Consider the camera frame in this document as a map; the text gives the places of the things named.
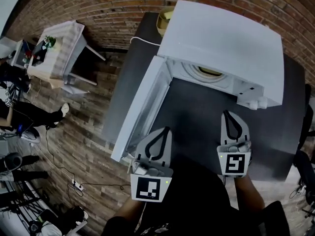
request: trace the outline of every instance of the brick wall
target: brick wall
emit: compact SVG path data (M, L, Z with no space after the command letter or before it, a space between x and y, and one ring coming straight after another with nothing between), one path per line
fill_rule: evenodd
M306 70L315 86L315 0L190 0L224 8L269 26L283 37L284 52ZM86 25L85 36L105 48L127 49L143 14L176 0L21 0L6 35L41 35L66 20Z

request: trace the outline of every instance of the washing machine door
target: washing machine door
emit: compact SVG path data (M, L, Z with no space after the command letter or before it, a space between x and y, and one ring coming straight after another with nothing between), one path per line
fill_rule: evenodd
M115 161L119 162L149 134L171 81L164 58L154 56L119 132L111 155Z

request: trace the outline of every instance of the power strip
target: power strip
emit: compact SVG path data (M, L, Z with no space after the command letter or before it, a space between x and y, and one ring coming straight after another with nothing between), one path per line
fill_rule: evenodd
M72 180L72 185L73 185L73 188L77 188L78 190L80 191L83 191L83 186L81 186L77 181L74 181L74 179Z

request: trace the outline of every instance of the white appliance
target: white appliance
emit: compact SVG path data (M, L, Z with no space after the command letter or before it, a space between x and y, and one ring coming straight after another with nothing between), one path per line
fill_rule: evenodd
M149 134L174 77L233 94L253 110L281 105L281 36L233 12L178 1L124 120L114 160Z

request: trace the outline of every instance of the black countertop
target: black countertop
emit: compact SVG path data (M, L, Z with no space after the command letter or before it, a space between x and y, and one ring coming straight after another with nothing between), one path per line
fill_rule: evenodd
M160 43L156 18L157 13L146 13L136 36ZM157 51L157 46L142 41L131 44L106 115L103 134L109 142L116 142L137 88ZM169 126L173 132L172 155L184 154L220 174L217 146L220 144L221 114L228 109L238 114L249 126L251 178L283 181L292 165L300 138L304 117L304 84L303 67L285 55L283 104L254 111L237 105L236 96L173 79L152 131Z

